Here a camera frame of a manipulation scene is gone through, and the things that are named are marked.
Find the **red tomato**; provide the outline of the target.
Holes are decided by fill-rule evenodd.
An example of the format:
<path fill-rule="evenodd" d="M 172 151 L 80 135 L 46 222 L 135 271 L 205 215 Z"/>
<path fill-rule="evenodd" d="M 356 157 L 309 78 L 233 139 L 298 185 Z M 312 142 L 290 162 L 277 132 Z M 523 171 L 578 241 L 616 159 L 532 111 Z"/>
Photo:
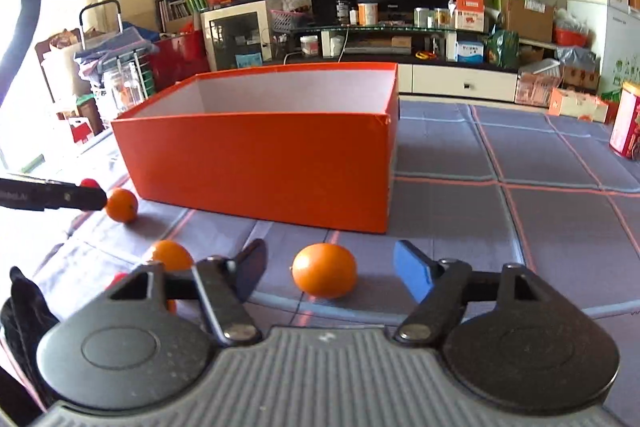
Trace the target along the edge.
<path fill-rule="evenodd" d="M 91 178 L 82 179 L 79 185 L 82 187 L 100 188 L 100 184 Z"/>

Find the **orange fruit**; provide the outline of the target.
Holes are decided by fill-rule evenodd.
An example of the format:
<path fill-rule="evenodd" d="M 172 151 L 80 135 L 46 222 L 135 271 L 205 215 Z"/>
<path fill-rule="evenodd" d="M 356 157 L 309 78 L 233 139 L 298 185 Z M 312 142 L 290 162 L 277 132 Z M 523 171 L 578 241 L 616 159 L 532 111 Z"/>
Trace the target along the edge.
<path fill-rule="evenodd" d="M 309 245 L 295 256 L 291 274 L 295 285 L 312 297 L 341 298 L 357 285 L 357 261 L 352 253 L 330 243 Z"/>
<path fill-rule="evenodd" d="M 189 270 L 194 263 L 189 251 L 170 239 L 154 243 L 146 252 L 144 260 L 160 262 L 167 271 Z"/>
<path fill-rule="evenodd" d="M 116 222 L 134 222 L 138 217 L 137 196 L 126 188 L 114 188 L 107 197 L 105 212 Z"/>

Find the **blue plaid tablecloth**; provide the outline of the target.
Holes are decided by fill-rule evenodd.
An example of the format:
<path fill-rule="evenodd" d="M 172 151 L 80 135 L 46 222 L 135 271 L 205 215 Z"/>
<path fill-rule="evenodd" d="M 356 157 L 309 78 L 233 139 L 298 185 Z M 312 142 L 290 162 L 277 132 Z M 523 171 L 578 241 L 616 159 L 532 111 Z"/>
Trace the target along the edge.
<path fill-rule="evenodd" d="M 276 324 L 395 325 L 413 302 L 393 269 L 408 239 L 435 259 L 496 271 L 527 265 L 596 319 L 622 354 L 606 404 L 639 421 L 639 166 L 616 155 L 603 124 L 456 103 L 405 101 L 397 131 L 392 210 L 383 235 L 221 215 L 142 200 L 133 225 L 102 212 L 3 209 L 1 266 L 20 268 L 67 317 L 134 268 L 160 239 L 195 259 L 268 245 L 266 274 L 248 309 Z M 358 281 L 346 296 L 312 297 L 294 283 L 309 245 L 348 249 Z"/>

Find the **black cloth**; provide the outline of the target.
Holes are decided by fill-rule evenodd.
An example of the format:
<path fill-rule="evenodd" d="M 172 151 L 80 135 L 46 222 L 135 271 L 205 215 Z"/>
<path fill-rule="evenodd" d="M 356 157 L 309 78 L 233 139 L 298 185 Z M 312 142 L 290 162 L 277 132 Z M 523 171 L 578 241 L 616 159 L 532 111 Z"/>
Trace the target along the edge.
<path fill-rule="evenodd" d="M 1 309 L 1 325 L 9 350 L 45 407 L 56 400 L 40 374 L 37 348 L 47 332 L 58 324 L 40 288 L 17 267 L 10 270 L 11 295 Z"/>

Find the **orange cardboard box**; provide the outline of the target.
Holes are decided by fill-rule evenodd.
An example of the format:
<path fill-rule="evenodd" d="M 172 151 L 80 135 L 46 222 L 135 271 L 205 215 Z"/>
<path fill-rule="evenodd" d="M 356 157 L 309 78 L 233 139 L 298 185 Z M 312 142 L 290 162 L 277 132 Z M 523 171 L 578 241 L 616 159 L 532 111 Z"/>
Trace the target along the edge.
<path fill-rule="evenodd" d="M 224 70 L 114 120 L 138 194 L 154 202 L 322 229 L 387 229 L 396 133 L 393 63 Z"/>

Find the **red shopping bag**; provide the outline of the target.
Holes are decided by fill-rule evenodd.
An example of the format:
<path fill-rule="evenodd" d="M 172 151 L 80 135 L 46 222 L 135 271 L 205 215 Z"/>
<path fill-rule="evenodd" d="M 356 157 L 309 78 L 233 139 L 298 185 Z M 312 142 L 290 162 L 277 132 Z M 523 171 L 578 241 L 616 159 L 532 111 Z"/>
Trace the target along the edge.
<path fill-rule="evenodd" d="M 150 58 L 156 92 L 194 75 L 209 72 L 201 29 L 160 40 L 156 46 L 158 52 Z"/>

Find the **white tv stand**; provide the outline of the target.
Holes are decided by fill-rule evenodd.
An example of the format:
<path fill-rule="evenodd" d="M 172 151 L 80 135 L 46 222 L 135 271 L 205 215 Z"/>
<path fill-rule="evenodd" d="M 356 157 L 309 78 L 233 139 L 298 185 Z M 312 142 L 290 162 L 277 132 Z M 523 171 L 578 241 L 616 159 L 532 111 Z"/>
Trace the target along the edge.
<path fill-rule="evenodd" d="M 512 72 L 440 65 L 398 65 L 399 92 L 513 103 L 518 76 Z"/>

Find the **orange fruit carton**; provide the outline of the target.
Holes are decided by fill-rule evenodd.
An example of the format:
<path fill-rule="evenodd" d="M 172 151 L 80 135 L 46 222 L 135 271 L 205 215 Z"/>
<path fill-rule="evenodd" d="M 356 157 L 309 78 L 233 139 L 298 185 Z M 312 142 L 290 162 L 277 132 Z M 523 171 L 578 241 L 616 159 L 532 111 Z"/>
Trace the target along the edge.
<path fill-rule="evenodd" d="M 608 104 L 588 93 L 554 88 L 548 114 L 604 124 L 608 116 Z"/>

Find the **red yellow cylindrical can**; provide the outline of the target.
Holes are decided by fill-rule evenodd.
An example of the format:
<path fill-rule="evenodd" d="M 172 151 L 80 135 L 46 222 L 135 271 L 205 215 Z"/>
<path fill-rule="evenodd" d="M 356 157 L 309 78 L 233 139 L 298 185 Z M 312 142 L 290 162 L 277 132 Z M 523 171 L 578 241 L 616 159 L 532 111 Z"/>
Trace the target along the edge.
<path fill-rule="evenodd" d="M 639 159 L 640 96 L 638 84 L 624 82 L 620 105 L 613 124 L 610 147 L 630 160 Z"/>

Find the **white glass-door cabinet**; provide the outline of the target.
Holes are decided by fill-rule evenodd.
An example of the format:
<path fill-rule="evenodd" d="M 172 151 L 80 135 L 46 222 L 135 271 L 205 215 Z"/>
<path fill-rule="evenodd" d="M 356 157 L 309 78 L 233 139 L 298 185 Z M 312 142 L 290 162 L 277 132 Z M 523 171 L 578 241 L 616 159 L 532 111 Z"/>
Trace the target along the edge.
<path fill-rule="evenodd" d="M 258 0 L 203 10 L 200 21 L 210 70 L 217 72 L 271 62 L 271 12 L 281 6 L 279 0 Z"/>

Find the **brown cardboard box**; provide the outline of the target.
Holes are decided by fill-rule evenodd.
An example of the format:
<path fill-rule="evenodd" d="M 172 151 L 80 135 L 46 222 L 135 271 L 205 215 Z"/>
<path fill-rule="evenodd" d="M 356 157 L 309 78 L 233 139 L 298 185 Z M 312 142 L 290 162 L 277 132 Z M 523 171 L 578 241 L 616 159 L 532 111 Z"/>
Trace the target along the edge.
<path fill-rule="evenodd" d="M 501 0 L 503 28 L 520 38 L 549 43 L 554 7 L 537 0 Z"/>

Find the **white chest freezer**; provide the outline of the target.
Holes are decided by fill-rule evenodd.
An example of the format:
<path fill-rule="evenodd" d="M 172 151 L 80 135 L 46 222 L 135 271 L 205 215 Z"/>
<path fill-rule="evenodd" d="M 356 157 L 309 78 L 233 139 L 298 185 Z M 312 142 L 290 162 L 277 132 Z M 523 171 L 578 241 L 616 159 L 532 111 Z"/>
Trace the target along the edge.
<path fill-rule="evenodd" d="M 589 28 L 590 50 L 600 58 L 598 95 L 620 101 L 623 84 L 639 84 L 639 11 L 614 0 L 567 0 L 570 14 Z"/>

